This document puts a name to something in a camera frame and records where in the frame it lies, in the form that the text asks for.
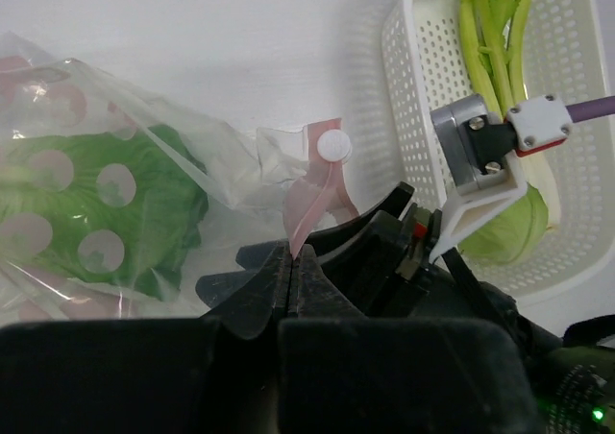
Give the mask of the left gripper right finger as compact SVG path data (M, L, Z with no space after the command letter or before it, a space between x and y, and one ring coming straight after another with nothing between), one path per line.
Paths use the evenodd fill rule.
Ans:
M408 294L396 245L352 249L342 282L311 247L278 259L278 426L282 433L536 433L536 402L498 325L468 315L389 313Z

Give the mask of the green fake cabbage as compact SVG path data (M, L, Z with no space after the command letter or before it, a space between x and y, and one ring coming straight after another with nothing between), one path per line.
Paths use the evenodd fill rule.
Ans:
M549 210L530 184L527 194L458 244L474 262L510 265L531 255L547 232Z

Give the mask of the green fake celery stalks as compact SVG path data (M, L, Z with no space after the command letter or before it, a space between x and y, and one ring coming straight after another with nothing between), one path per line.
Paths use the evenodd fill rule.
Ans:
M458 37L471 87L500 118L528 98L523 50L530 6L531 0L459 0ZM531 204L546 214L545 223L530 225L543 236L557 229L561 219L554 172L543 153L520 161L528 193L496 221L518 221L521 206Z

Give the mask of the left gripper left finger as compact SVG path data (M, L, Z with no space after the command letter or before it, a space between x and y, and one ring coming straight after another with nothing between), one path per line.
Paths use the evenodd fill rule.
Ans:
M276 321L292 259L282 243L260 258L199 318L3 327L2 431L276 432Z

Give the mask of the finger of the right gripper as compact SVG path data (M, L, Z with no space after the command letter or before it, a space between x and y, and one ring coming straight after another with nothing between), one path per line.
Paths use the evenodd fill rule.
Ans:
M279 244L279 241L270 241L241 247L235 257L235 262L241 270L200 277L195 285L195 293L199 300L209 308L224 302L260 270Z

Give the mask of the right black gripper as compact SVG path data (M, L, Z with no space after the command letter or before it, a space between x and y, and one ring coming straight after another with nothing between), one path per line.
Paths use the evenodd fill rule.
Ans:
M369 317L473 318L501 326L525 357L542 357L560 338L520 314L516 301L476 279L457 251L445 265L429 261L441 213L411 203L414 188L399 182L378 204L350 222L307 240L307 258Z

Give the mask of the clear zip top bag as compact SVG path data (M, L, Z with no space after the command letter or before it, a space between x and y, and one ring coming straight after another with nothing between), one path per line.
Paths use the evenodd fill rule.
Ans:
M331 119L240 133L1 37L1 321L198 316L238 249L357 217Z

